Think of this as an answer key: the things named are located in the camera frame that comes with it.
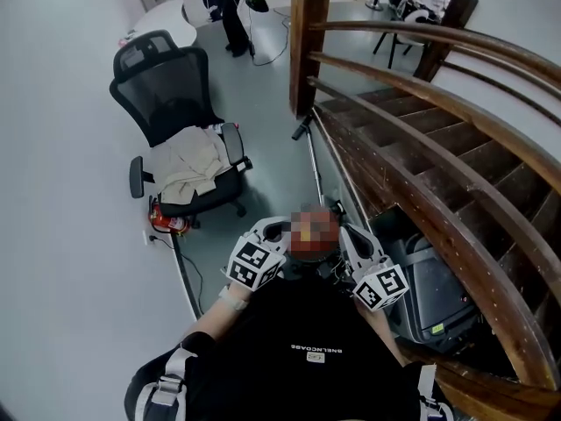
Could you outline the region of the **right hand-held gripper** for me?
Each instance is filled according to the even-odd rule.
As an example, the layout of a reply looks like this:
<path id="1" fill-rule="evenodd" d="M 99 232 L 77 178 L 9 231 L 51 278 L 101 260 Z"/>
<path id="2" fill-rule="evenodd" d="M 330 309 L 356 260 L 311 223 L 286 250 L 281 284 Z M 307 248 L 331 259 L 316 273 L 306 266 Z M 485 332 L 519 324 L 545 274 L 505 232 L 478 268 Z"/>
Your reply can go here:
<path id="1" fill-rule="evenodd" d="M 382 246 L 371 232 L 343 225 L 339 237 L 345 262 L 356 282 L 352 293 L 370 312 L 385 309 L 408 292 L 401 266 L 383 256 Z"/>

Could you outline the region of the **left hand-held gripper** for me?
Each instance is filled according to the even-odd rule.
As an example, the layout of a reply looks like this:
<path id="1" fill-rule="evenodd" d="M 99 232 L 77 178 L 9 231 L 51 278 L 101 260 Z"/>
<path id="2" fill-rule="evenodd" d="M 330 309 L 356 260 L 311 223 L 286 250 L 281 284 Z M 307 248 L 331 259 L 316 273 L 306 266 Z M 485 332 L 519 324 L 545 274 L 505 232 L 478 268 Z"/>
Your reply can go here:
<path id="1" fill-rule="evenodd" d="M 225 275 L 249 290 L 257 290 L 269 283 L 285 263 L 280 253 L 290 245 L 289 217 L 262 218 L 250 232 L 239 237 Z M 269 240 L 271 248 L 261 239 Z"/>

